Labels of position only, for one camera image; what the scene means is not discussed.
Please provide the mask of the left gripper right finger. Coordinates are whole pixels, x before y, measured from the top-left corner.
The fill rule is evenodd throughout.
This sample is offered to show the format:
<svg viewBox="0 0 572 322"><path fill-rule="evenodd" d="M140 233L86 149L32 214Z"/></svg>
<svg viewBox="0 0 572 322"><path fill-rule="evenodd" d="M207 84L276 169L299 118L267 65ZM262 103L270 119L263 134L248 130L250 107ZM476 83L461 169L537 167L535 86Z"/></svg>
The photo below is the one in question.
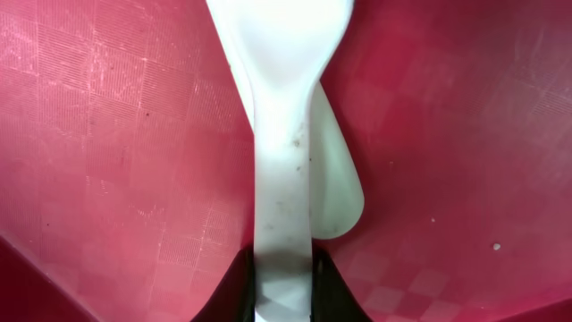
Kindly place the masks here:
<svg viewBox="0 0 572 322"><path fill-rule="evenodd" d="M312 322L371 322L329 252L313 246Z"/></svg>

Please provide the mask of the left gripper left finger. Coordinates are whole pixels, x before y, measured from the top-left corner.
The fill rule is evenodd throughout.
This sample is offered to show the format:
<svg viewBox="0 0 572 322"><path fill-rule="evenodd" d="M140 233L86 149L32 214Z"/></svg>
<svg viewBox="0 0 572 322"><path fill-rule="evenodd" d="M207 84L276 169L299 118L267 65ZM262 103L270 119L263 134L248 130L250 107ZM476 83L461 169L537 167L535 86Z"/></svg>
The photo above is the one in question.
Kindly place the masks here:
<svg viewBox="0 0 572 322"><path fill-rule="evenodd" d="M243 248L191 322L254 322L255 301L253 249Z"/></svg>

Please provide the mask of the white plastic fork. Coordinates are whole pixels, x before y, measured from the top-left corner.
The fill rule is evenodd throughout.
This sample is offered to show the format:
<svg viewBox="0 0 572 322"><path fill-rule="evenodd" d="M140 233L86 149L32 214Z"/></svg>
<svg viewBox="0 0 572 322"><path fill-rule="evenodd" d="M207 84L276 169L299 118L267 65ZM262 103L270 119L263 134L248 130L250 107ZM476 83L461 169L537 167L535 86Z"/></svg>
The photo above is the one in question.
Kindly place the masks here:
<svg viewBox="0 0 572 322"><path fill-rule="evenodd" d="M351 0L208 3L255 141L255 320L308 321L310 116Z"/></svg>

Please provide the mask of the white plastic spoon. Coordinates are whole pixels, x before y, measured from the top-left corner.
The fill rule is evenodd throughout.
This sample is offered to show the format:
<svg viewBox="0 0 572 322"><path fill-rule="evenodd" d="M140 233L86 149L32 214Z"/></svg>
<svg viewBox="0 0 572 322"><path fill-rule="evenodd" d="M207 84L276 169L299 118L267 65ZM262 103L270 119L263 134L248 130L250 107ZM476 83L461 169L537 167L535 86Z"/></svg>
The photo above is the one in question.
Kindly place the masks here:
<svg viewBox="0 0 572 322"><path fill-rule="evenodd" d="M312 96L310 121L312 237L330 240L356 225L365 196L347 142L320 84Z"/></svg>

